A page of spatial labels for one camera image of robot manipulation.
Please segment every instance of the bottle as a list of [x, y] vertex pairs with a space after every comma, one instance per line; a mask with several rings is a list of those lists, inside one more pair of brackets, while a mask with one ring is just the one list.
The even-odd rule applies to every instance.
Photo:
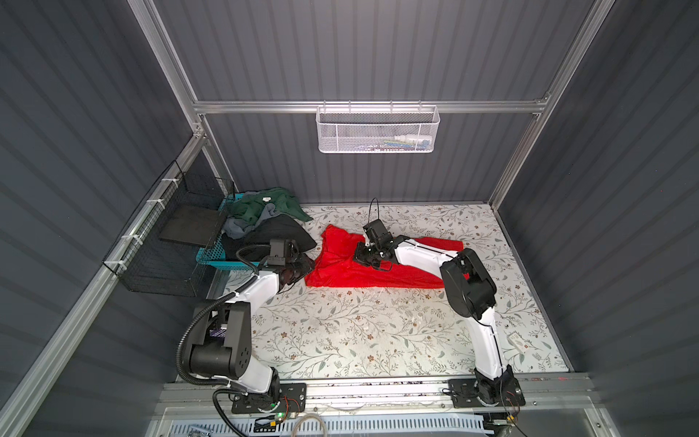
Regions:
[[426, 147], [432, 141], [432, 137], [429, 135], [398, 135], [394, 136], [394, 140]]

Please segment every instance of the clothing label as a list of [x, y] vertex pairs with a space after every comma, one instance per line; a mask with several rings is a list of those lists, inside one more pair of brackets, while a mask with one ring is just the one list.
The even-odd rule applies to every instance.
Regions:
[[524, 339], [518, 332], [510, 333], [510, 335], [507, 336], [507, 341], [510, 342], [510, 344], [513, 345], [514, 348], [519, 351], [519, 353], [523, 354], [526, 351], [526, 348], [524, 347]]

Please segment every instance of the leaf pattern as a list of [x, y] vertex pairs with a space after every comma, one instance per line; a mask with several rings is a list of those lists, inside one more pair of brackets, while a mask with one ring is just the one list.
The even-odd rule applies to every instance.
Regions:
[[[367, 207], [305, 208], [302, 225], [319, 243], [328, 224], [362, 233]], [[568, 371], [512, 251], [485, 205], [383, 206], [394, 235], [463, 241], [498, 287], [496, 312], [503, 355], [515, 372]], [[231, 272], [229, 289], [249, 272]], [[520, 353], [507, 336], [517, 332]], [[473, 346], [443, 289], [311, 288], [303, 281], [265, 303], [252, 317], [255, 356], [289, 378], [341, 378], [472, 373]]]

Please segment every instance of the white mesh basket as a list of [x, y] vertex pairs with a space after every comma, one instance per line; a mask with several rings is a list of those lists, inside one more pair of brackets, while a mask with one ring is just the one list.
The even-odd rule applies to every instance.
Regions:
[[419, 104], [319, 106], [318, 149], [323, 153], [429, 153], [439, 112]]

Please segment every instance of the corrugated wall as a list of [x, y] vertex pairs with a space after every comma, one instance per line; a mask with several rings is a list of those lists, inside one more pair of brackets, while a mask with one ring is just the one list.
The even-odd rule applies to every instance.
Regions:
[[314, 115], [208, 116], [239, 189], [288, 187], [307, 203], [487, 200], [530, 119], [444, 114], [432, 153], [334, 155], [318, 151]]
[[[543, 97], [591, 1], [156, 5], [200, 100], [427, 101]], [[311, 116], [210, 116], [242, 189], [309, 203], [485, 201], [529, 119], [442, 115], [431, 154], [328, 156]]]
[[583, 62], [500, 213], [624, 435], [691, 433], [699, 3], [618, 1]]
[[156, 1], [200, 100], [528, 100], [590, 1]]
[[[2, 1], [0, 29], [5, 403], [192, 133], [125, 2]], [[168, 302], [117, 290], [27, 435], [77, 434], [82, 414], [140, 432], [147, 387], [173, 377], [161, 343], [186, 312]]]

